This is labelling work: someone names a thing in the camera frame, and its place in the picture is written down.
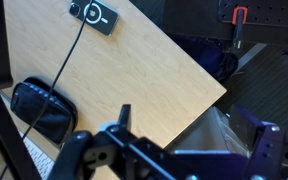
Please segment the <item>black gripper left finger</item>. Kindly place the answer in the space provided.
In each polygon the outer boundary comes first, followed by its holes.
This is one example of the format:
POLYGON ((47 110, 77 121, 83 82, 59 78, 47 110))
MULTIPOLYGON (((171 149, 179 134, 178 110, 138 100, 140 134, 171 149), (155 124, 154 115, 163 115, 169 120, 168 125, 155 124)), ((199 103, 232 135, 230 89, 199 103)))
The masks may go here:
POLYGON ((100 132, 127 132, 131 129, 131 105, 123 104, 116 122, 105 123, 99 128, 100 132))

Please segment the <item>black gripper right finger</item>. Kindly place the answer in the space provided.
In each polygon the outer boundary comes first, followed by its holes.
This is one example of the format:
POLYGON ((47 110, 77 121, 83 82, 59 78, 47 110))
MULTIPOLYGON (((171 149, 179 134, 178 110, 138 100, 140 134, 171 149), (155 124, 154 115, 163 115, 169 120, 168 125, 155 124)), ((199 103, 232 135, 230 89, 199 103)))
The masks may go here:
POLYGON ((270 157, 278 153, 274 148, 273 143, 257 145, 258 140, 262 138, 266 129, 268 129, 269 132, 278 130, 276 124, 270 122, 263 123, 243 107, 233 105, 230 111, 229 125, 241 142, 246 146, 248 156, 260 151, 263 151, 264 157, 270 157))

